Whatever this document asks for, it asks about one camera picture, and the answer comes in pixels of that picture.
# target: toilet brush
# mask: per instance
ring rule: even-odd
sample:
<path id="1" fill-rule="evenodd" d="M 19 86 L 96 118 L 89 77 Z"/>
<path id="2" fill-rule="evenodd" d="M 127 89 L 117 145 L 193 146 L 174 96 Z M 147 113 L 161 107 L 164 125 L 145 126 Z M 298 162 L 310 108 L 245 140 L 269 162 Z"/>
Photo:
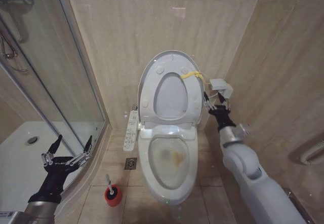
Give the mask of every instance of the toilet brush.
<path id="1" fill-rule="evenodd" d="M 114 207 L 121 202 L 123 193 L 117 185 L 111 185 L 108 174 L 106 174 L 106 178 L 108 182 L 108 188 L 105 191 L 105 200 L 109 206 Z"/>

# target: toilet lid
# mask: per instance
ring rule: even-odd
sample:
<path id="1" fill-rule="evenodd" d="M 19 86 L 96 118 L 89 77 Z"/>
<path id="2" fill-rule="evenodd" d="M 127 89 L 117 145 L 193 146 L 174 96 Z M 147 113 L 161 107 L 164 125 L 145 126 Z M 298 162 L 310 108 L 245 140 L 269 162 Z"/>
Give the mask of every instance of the toilet lid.
<path id="1" fill-rule="evenodd" d="M 203 82 L 190 76 L 197 71 L 195 62 L 185 53 L 165 51 L 156 55 L 145 68 L 138 89 L 139 120 L 145 127 L 179 125 L 189 128 L 201 117 Z"/>

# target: bidet control panel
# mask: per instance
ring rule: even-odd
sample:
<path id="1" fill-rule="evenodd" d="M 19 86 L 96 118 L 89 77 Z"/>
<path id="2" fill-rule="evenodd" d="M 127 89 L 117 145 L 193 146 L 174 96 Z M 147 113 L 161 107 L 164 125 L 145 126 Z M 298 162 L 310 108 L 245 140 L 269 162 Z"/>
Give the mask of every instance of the bidet control panel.
<path id="1" fill-rule="evenodd" d="M 138 111 L 131 110 L 128 118 L 126 136 L 124 140 L 124 151 L 131 152 L 134 149 L 138 127 Z"/>

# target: toilet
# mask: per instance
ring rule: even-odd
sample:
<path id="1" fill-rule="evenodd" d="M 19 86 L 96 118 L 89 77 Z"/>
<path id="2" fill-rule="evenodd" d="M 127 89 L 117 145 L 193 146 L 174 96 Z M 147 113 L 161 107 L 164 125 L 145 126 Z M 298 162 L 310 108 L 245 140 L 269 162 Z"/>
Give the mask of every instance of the toilet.
<path id="1" fill-rule="evenodd" d="M 138 151 L 151 194 L 177 205 L 190 194 L 197 176 L 197 124 L 204 84 L 185 53 L 165 51 L 145 68 L 138 88 Z"/>

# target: beige tile floor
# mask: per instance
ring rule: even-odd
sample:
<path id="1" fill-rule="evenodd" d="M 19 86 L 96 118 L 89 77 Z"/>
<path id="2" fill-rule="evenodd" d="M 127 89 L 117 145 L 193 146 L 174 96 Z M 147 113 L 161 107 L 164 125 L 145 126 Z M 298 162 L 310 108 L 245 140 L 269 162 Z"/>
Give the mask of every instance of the beige tile floor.
<path id="1" fill-rule="evenodd" d="M 124 137 L 125 130 L 113 130 L 91 186 L 59 224 L 236 224 L 203 130 L 198 131 L 196 184 L 190 196 L 178 206 L 161 204 L 150 194 L 139 159 L 136 170 L 124 170 L 126 158 L 138 157 L 137 145 L 132 152 L 123 152 Z M 123 192 L 123 199 L 116 207 L 109 207 L 104 199 L 107 172 Z"/>

